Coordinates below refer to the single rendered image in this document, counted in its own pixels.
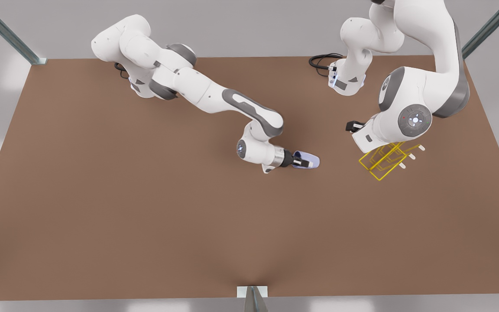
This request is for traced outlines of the lavender cup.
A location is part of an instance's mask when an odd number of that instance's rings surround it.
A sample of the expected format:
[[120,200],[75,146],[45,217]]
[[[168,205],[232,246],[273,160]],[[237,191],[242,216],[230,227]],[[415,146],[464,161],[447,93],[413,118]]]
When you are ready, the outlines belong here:
[[305,159],[305,160],[311,162],[310,169],[315,169],[315,168],[319,167],[320,158],[318,156],[315,156],[315,155],[307,153],[307,152],[302,152],[302,151],[294,152],[293,156],[295,156],[295,158],[297,158],[297,159]]

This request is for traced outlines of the yellow wire cup holder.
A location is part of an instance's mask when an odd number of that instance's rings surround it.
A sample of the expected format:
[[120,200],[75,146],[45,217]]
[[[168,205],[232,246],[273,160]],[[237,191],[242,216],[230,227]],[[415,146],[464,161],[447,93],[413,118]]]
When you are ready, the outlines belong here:
[[412,151],[425,151],[421,144],[414,146],[407,142],[390,143],[367,152],[359,163],[378,181],[383,180],[396,168],[406,169],[404,160],[416,159]]

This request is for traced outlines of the silver frame post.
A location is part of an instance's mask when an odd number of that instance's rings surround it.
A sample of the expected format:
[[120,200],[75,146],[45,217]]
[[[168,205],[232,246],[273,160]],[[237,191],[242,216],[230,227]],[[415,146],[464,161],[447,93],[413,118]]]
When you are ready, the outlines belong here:
[[269,312],[263,299],[268,296],[267,286],[237,286],[237,298],[244,297],[244,312]]
[[499,10],[463,46],[463,59],[467,59],[497,28],[499,28]]
[[40,58],[1,19],[0,36],[5,39],[30,65],[45,65],[46,58]]

